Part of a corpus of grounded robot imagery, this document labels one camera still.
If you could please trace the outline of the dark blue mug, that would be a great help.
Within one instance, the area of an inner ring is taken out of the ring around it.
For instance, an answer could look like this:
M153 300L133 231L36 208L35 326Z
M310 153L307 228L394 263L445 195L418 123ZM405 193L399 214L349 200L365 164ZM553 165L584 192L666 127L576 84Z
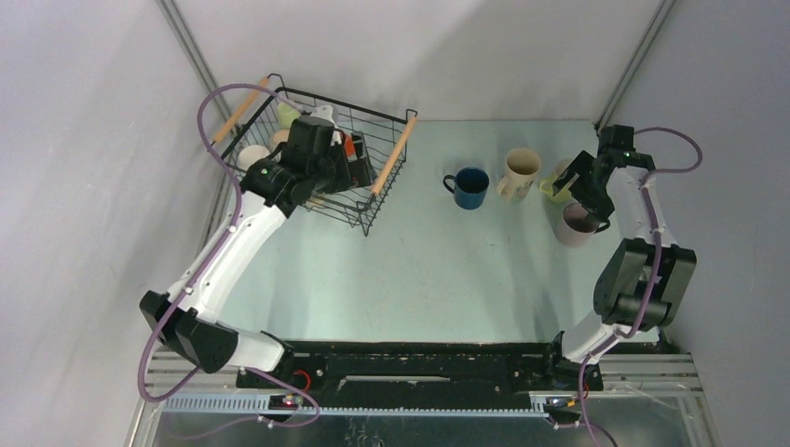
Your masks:
M443 186L463 210L479 209L484 203L489 184L487 173L477 167L466 167L456 174L443 177Z

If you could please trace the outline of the floral painted ceramic mug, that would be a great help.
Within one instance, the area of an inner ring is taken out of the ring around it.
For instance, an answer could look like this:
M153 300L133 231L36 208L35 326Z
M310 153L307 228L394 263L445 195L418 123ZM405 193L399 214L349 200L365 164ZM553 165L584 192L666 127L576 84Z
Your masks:
M528 195L542 167L539 154L529 148L510 150L505 158L504 173L497 185L497 194L506 203L522 202Z

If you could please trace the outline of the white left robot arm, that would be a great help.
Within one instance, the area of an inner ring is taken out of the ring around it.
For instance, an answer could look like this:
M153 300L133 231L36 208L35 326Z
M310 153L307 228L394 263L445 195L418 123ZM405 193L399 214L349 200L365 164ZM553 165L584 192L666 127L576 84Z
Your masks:
M273 335L224 324L220 316L230 292L297 208L371 181L359 135L337 125L331 105L295 108L282 102L278 108L276 116L287 120L270 144L240 150L230 170L235 203L208 246L167 291L149 291L140 302L154 339L198 370L255 369L276 388L294 376L288 349Z

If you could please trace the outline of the lilac mug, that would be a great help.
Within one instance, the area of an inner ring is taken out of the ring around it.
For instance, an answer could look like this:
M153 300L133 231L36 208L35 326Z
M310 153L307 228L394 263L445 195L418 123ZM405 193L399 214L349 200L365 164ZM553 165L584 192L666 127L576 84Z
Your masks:
M610 225L610 221L599 221L580 203L573 202L563 209L553 227L553 233L564 246L578 248L594 235L606 231Z

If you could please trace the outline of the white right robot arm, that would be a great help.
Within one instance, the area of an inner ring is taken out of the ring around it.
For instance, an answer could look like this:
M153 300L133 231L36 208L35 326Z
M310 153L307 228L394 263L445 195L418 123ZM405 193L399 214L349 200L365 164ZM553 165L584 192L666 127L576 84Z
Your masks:
M663 173L637 151L637 129L598 129L595 155L580 152L551 183L566 190L597 233L612 224L621 241L595 283L593 310L553 340L541 365L545 383L565 389L618 343L669 325L679 310L697 257L681 247L662 215L656 181Z

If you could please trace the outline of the pale yellow mug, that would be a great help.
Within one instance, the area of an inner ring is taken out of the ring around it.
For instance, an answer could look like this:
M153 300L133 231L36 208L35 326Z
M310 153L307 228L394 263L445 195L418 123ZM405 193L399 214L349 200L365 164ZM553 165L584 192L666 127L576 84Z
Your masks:
M553 189L554 182L559 176L569 167L572 163L571 158L565 158L559 161L553 168L551 174L543 178L538 185L538 189L543 193L546 198L553 204L563 204L572 199L569 191L569 186L566 185L563 189L555 192Z

